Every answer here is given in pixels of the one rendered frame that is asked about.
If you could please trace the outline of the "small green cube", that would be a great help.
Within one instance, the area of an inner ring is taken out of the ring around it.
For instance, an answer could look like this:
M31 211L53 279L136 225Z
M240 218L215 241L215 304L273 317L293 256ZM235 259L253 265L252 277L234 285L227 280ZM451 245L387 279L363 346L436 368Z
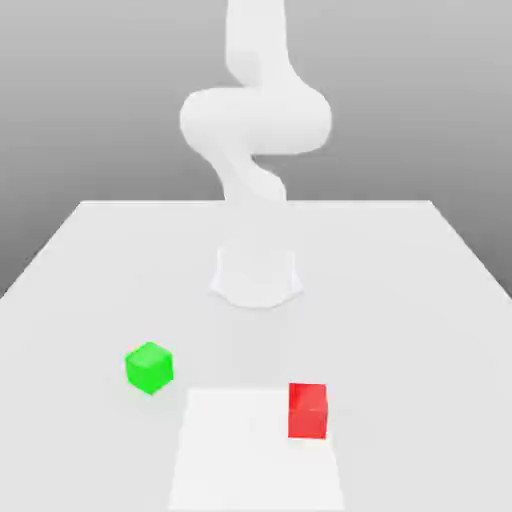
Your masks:
M125 356L125 369L128 382L149 395L174 379L172 353L151 341Z

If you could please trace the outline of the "small red cube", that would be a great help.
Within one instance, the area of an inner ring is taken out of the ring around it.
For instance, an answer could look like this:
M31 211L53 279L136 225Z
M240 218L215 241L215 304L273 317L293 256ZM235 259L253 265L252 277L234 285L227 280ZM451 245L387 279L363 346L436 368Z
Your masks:
M328 401L325 384L290 383L288 437L325 439L327 437Z

